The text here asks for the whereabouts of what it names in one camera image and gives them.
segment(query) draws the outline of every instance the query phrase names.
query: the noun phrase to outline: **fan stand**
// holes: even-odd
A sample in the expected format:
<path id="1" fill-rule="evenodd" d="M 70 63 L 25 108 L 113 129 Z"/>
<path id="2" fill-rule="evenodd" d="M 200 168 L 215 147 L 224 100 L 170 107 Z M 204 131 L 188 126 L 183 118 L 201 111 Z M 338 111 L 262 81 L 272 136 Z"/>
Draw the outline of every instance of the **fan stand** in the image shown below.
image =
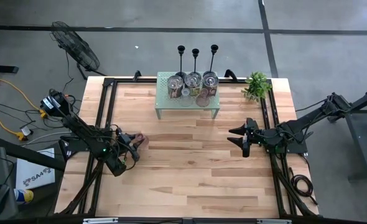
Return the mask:
<path id="1" fill-rule="evenodd" d="M 84 78 L 84 80 L 87 80 L 88 78 L 84 75 L 83 70 L 81 69 L 81 65 L 78 62 L 77 62 L 77 68 L 80 71 L 80 73 L 81 73 L 82 77 Z M 87 68 L 85 68 L 85 71 L 86 72 L 95 72 L 95 73 L 97 73 L 99 75 L 107 76 L 104 73 L 101 73 L 101 72 L 98 72 L 98 71 L 95 71 L 95 70 L 91 70 L 91 69 L 87 69 Z"/>

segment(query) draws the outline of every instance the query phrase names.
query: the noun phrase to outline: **wooden table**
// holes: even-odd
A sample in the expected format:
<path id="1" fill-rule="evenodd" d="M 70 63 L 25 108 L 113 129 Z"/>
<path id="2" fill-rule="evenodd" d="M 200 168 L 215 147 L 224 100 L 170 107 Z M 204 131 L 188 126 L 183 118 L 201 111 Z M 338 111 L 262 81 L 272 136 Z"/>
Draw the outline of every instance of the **wooden table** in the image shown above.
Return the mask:
<path id="1" fill-rule="evenodd" d="M 103 79 L 88 77 L 80 111 L 88 124 L 95 123 Z M 288 80 L 273 78 L 272 84 L 280 122 L 296 119 Z M 114 177 L 105 166 L 96 216 L 278 217 L 269 156 L 252 145 L 250 157 L 243 158 L 241 149 L 226 140 L 235 136 L 228 130 L 241 126 L 247 117 L 264 128 L 261 105 L 246 102 L 240 93 L 243 87 L 218 87 L 221 110 L 216 119 L 210 118 L 209 111 L 175 110 L 163 111 L 158 120 L 155 83 L 119 84 L 112 123 L 127 133 L 144 133 L 150 143 L 133 170 Z M 272 114 L 269 100 L 267 107 Z M 82 186 L 87 160 L 88 153 L 80 152 L 67 162 L 55 212 L 63 210 Z M 287 160 L 295 174 L 310 177 L 303 158 L 289 154 Z M 283 197 L 289 212 L 285 192 Z M 302 200 L 318 213 L 309 198 Z"/>

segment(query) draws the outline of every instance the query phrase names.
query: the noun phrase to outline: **black candlestick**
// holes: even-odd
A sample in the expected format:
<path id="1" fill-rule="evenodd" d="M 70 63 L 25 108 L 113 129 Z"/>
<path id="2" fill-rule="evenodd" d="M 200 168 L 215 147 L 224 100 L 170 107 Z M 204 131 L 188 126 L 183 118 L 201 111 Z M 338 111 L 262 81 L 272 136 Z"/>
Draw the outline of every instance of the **black candlestick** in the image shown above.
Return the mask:
<path id="1" fill-rule="evenodd" d="M 178 53 L 180 55 L 180 70 L 175 75 L 178 75 L 182 78 L 185 78 L 185 76 L 186 76 L 186 73 L 182 72 L 182 55 L 184 54 L 184 51 L 185 51 L 184 46 L 182 46 L 182 45 L 178 46 Z"/>
<path id="2" fill-rule="evenodd" d="M 215 55 L 217 50 L 218 50 L 218 46 L 216 44 L 211 45 L 211 53 L 213 54 L 213 56 L 211 58 L 210 70 L 205 72 L 203 75 L 206 75 L 208 73 L 214 73 L 212 68 L 213 68 L 214 55 Z"/>
<path id="3" fill-rule="evenodd" d="M 198 49 L 193 49 L 192 50 L 192 53 L 193 53 L 193 57 L 194 57 L 194 59 L 195 59 L 195 69 L 194 69 L 194 71 L 193 71 L 193 73 L 196 73 L 196 74 L 198 74 L 198 75 L 200 75 L 198 72 L 196 72 L 196 58 L 197 58 L 197 56 L 198 56 L 198 53 L 199 53 L 200 51 L 198 50 Z"/>

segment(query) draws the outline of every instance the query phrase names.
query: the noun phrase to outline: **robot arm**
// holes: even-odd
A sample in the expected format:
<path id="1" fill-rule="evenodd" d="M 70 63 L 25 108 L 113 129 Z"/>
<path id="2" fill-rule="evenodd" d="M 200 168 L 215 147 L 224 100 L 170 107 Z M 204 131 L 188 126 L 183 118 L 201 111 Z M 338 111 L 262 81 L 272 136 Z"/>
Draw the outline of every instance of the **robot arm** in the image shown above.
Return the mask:
<path id="1" fill-rule="evenodd" d="M 50 90 L 48 97 L 41 101 L 40 107 L 48 115 L 62 118 L 63 126 L 72 130 L 77 136 L 78 140 L 74 141 L 85 143 L 82 151 L 90 151 L 97 160 L 104 161 L 114 176 L 121 175 L 127 168 L 119 159 L 120 155 L 129 151 L 134 161 L 139 160 L 138 144 L 130 145 L 135 135 L 123 134 L 122 130 L 118 128 L 116 130 L 118 137 L 114 139 L 111 137 L 112 131 L 109 128 L 101 129 L 87 125 L 73 112 L 73 106 L 63 93 Z"/>
<path id="2" fill-rule="evenodd" d="M 229 130 L 239 134 L 242 138 L 228 138 L 229 141 L 243 150 L 243 157 L 249 157 L 250 145 L 265 146 L 269 153 L 277 152 L 279 148 L 296 142 L 302 144 L 312 133 L 308 133 L 309 126 L 328 116 L 340 116 L 349 111 L 351 105 L 342 97 L 332 93 L 323 104 L 297 120 L 282 122 L 271 129 L 259 129 L 257 122 L 247 118 L 246 123 L 239 128 Z"/>

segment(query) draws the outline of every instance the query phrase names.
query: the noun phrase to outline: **black cable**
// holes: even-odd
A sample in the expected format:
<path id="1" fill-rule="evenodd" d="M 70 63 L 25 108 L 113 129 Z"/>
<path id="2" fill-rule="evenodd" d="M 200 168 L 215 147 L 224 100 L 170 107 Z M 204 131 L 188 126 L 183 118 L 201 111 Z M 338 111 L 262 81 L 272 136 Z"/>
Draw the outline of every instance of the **black cable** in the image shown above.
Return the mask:
<path id="1" fill-rule="evenodd" d="M 305 162 L 307 163 L 307 165 L 308 165 L 308 170 L 310 170 L 310 166 L 309 166 L 309 162 L 308 162 L 308 159 L 302 154 L 302 153 L 298 153 L 298 155 L 300 156 L 300 157 L 302 157 L 304 160 L 305 160 Z"/>
<path id="2" fill-rule="evenodd" d="M 49 151 L 44 151 L 44 152 L 46 152 L 46 153 L 49 153 L 49 154 L 54 154 L 54 155 L 63 155 L 62 153 L 54 153 L 54 152 L 49 152 Z"/>
<path id="3" fill-rule="evenodd" d="M 324 99 L 324 100 L 320 100 L 319 102 L 317 102 L 317 103 L 315 103 L 315 104 L 312 104 L 312 105 L 310 105 L 310 106 L 307 106 L 306 108 L 302 108 L 302 109 L 296 110 L 295 112 L 306 110 L 306 109 L 308 109 L 308 108 L 311 108 L 311 107 L 313 107 L 313 106 L 318 105 L 319 103 L 321 103 L 321 102 L 323 102 L 323 101 L 325 101 L 325 100 L 326 100 L 326 99 Z"/>
<path id="4" fill-rule="evenodd" d="M 55 99 L 53 98 L 53 96 L 51 95 L 51 93 L 52 93 L 52 91 L 56 91 L 56 90 L 54 90 L 54 89 L 50 89 L 49 91 L 48 91 L 48 96 L 49 96 L 49 100 L 50 100 L 50 104 L 54 107 L 54 108 L 56 108 L 57 109 L 57 111 L 64 117 L 64 118 L 66 118 L 67 120 L 68 120 L 68 117 L 67 117 L 67 115 L 65 115 L 65 113 L 62 111 L 62 110 L 60 110 L 59 109 L 59 107 L 58 106 L 56 106 L 56 104 L 55 104 Z M 85 125 L 83 125 L 83 124 L 81 124 L 80 123 L 80 126 L 83 128 L 83 129 L 87 129 L 87 127 L 85 126 Z"/>
<path id="5" fill-rule="evenodd" d="M 306 135 L 307 135 L 307 132 L 308 132 L 308 129 L 309 129 L 309 127 L 311 126 L 311 124 L 321 115 L 323 113 L 323 110 L 318 114 L 318 115 L 316 115 L 316 117 L 314 117 L 311 121 L 310 121 L 310 123 L 308 124 L 308 126 L 307 126 L 307 129 L 305 129 L 305 133 L 304 133 L 304 136 L 302 137 L 302 140 L 301 140 L 301 142 L 299 143 L 299 144 L 302 144 L 302 143 L 304 143 L 304 141 L 305 141 L 305 137 L 306 137 Z"/>
<path id="6" fill-rule="evenodd" d="M 51 121 L 51 122 L 58 122 L 58 123 L 60 123 L 61 121 L 62 121 L 62 119 L 57 119 L 57 118 L 54 118 L 54 117 L 52 117 L 52 116 L 48 116 L 47 118 L 45 118 L 45 119 L 47 119 L 47 120 L 49 120 L 49 121 Z"/>
<path id="7" fill-rule="evenodd" d="M 69 83 L 71 83 L 73 81 L 73 79 L 74 79 L 69 74 L 70 62 L 69 62 L 69 57 L 67 56 L 67 52 L 66 52 L 66 60 L 67 60 L 67 76 L 70 78 L 70 80 L 65 83 L 65 86 L 63 87 L 62 93 L 65 92 L 66 86 Z"/>
<path id="8" fill-rule="evenodd" d="M 40 142 L 33 142 L 33 143 L 30 143 L 30 144 L 21 144 L 20 146 L 28 146 L 28 145 L 31 145 L 31 144 L 40 144 L 40 143 L 45 143 L 45 142 L 54 142 L 54 141 L 59 141 L 60 139 L 54 139 L 54 140 L 48 140 L 48 141 L 40 141 Z"/>
<path id="9" fill-rule="evenodd" d="M 301 175 L 301 174 L 294 175 L 293 170 L 291 169 L 291 167 L 289 168 L 289 170 L 290 170 L 290 173 L 292 175 L 290 183 L 293 186 L 294 190 L 297 192 L 297 194 L 300 195 L 300 196 L 303 196 L 303 197 L 310 198 L 314 202 L 315 205 L 318 205 L 316 200 L 312 197 L 312 192 L 314 192 L 314 185 L 309 180 L 309 178 L 304 176 L 304 175 Z M 297 185 L 298 185 L 300 180 L 304 181 L 307 184 L 308 190 L 306 192 L 298 189 Z"/>
<path id="10" fill-rule="evenodd" d="M 5 179 L 5 181 L 3 183 L 3 184 L 5 184 L 7 182 L 7 180 L 8 180 L 8 178 L 11 176 L 13 170 L 15 169 L 15 163 L 12 162 L 12 161 L 10 161 L 9 159 L 4 159 L 4 158 L 1 158 L 1 157 L 0 157 L 0 159 L 2 159 L 4 161 L 7 161 L 7 162 L 10 162 L 12 164 L 12 169 L 11 169 L 11 171 L 9 171 L 9 174 L 8 174 L 7 178 Z"/>
<path id="11" fill-rule="evenodd" d="M 67 95 L 67 97 L 72 97 L 73 98 L 73 103 L 72 103 L 73 105 L 76 103 L 77 100 L 76 100 L 76 98 L 73 95 L 70 95 L 69 94 L 69 95 Z"/>
<path id="12" fill-rule="evenodd" d="M 255 132 L 255 131 L 253 131 L 253 133 L 255 134 L 255 135 L 257 135 L 257 136 L 259 136 L 259 137 L 261 137 L 261 138 L 273 138 L 273 137 L 275 137 L 275 136 L 277 136 L 278 135 L 278 133 L 276 133 L 275 135 L 273 135 L 273 136 L 263 136 L 262 134 L 258 134 L 257 132 Z"/>
<path id="13" fill-rule="evenodd" d="M 6 115 L 8 115 L 8 116 L 10 116 L 10 117 L 12 117 L 12 118 L 15 118 L 15 119 L 17 119 L 17 120 L 19 120 L 19 121 L 22 121 L 22 122 L 24 122 L 26 125 L 32 125 L 32 126 L 36 127 L 37 129 L 41 129 L 41 130 L 44 130 L 44 131 L 49 131 L 48 129 L 40 128 L 40 127 L 38 127 L 38 126 L 36 126 L 36 125 L 34 125 L 34 124 L 30 123 L 30 122 L 27 122 L 27 121 L 25 121 L 25 120 L 23 120 L 23 119 L 17 118 L 17 117 L 15 117 L 15 116 L 13 116 L 13 115 L 11 115 L 11 114 L 7 113 L 7 112 L 3 112 L 2 110 L 0 110 L 0 113 L 6 114 Z"/>
<path id="14" fill-rule="evenodd" d="M 106 139 L 111 139 L 111 140 L 113 140 L 115 143 L 116 143 L 116 145 L 117 145 L 117 156 L 119 156 L 119 154 L 120 154 L 120 145 L 119 145 L 119 143 L 118 143 L 118 141 L 117 140 L 115 140 L 114 138 L 112 138 L 112 137 L 109 137 L 109 136 L 89 136 L 89 137 L 91 137 L 91 138 L 106 138 Z"/>
<path id="15" fill-rule="evenodd" d="M 10 107 L 10 106 L 7 106 L 7 105 L 4 105 L 4 104 L 2 104 L 2 103 L 0 103 L 0 106 L 5 106 L 6 108 L 9 108 L 9 109 L 12 109 L 12 110 L 16 110 L 16 111 L 20 111 L 20 112 L 23 112 L 23 113 L 26 113 L 26 111 L 35 111 L 35 110 L 26 110 L 26 111 L 24 111 L 24 110 L 19 110 L 19 109 L 16 109 L 16 108 L 13 108 L 13 107 Z"/>
<path id="16" fill-rule="evenodd" d="M 127 170 L 130 170 L 130 169 L 132 169 L 132 168 L 134 168 L 134 167 L 135 167 L 135 165 L 136 165 L 136 161 L 134 161 L 134 165 L 132 165 L 130 168 L 126 169 L 126 171 L 127 171 Z"/>
<path id="17" fill-rule="evenodd" d="M 53 129 L 56 129 L 56 128 L 64 128 L 64 126 L 57 126 L 57 127 L 53 127 L 53 126 L 49 126 L 46 122 L 45 122 L 46 119 L 43 119 L 42 122 L 44 123 L 44 125 L 48 128 L 53 128 Z"/>
<path id="18" fill-rule="evenodd" d="M 80 109 L 78 107 L 76 107 L 75 105 L 72 105 L 74 108 L 76 108 L 77 112 L 73 112 L 77 115 L 78 112 L 80 112 Z"/>

